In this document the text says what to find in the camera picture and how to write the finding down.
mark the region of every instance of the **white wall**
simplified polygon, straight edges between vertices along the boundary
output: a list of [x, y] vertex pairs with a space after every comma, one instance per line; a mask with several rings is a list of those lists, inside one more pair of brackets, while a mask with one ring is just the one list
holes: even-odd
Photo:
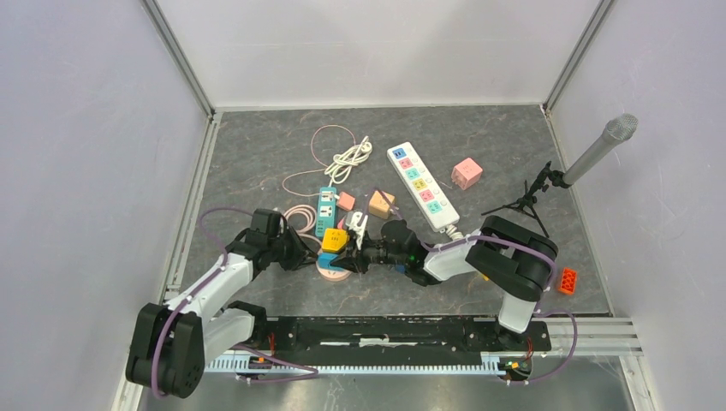
[[612, 117], [640, 119], [576, 187], [668, 410], [726, 406], [724, 19], [720, 0], [618, 2], [553, 113], [568, 163]]
[[160, 0], [218, 107], [542, 103], [598, 0]]
[[205, 117], [140, 2], [0, 10], [0, 409], [109, 409]]

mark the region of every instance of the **silver microphone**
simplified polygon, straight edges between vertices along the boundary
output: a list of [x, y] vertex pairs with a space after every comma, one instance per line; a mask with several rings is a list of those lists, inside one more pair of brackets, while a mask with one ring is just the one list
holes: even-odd
[[605, 154], [610, 152], [618, 144], [623, 141], [630, 140], [635, 133], [635, 129], [638, 127], [638, 119], [632, 114], [622, 114], [617, 118], [614, 118], [608, 122], [605, 126], [605, 130], [600, 135], [600, 138], [595, 140], [594, 143], [587, 149], [587, 151], [572, 164], [572, 167], [567, 170], [562, 180], [565, 184], [573, 185], [574, 182], [580, 179], [587, 171], [589, 171], [593, 165], [597, 164], [598, 161], [605, 157]]

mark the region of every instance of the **orange block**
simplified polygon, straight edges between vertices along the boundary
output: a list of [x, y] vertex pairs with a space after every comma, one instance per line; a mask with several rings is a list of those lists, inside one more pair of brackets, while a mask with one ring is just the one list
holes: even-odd
[[574, 285], [577, 283], [577, 271], [565, 267], [562, 270], [562, 278], [560, 279], [560, 285], [557, 287], [563, 294], [572, 295], [574, 294]]

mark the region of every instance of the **pink cube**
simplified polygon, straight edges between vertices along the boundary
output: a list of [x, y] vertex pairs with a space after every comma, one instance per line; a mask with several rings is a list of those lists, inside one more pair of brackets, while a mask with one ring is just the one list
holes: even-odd
[[451, 181], [461, 187], [462, 190], [466, 190], [481, 178], [482, 171], [474, 160], [467, 158], [454, 167], [454, 171], [451, 173]]
[[341, 193], [338, 195], [337, 206], [339, 206], [340, 208], [342, 208], [345, 211], [351, 211], [351, 210], [353, 210], [354, 204], [355, 204], [355, 197], [348, 193], [344, 193], [343, 191], [341, 191]]

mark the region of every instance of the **tan block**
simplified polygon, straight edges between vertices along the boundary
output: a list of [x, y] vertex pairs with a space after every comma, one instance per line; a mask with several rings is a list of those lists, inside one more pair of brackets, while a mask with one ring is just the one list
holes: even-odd
[[[385, 195], [391, 204], [396, 204], [396, 197], [393, 194], [385, 193]], [[378, 191], [373, 193], [371, 201], [368, 202], [368, 213], [384, 220], [390, 216], [390, 206]]]

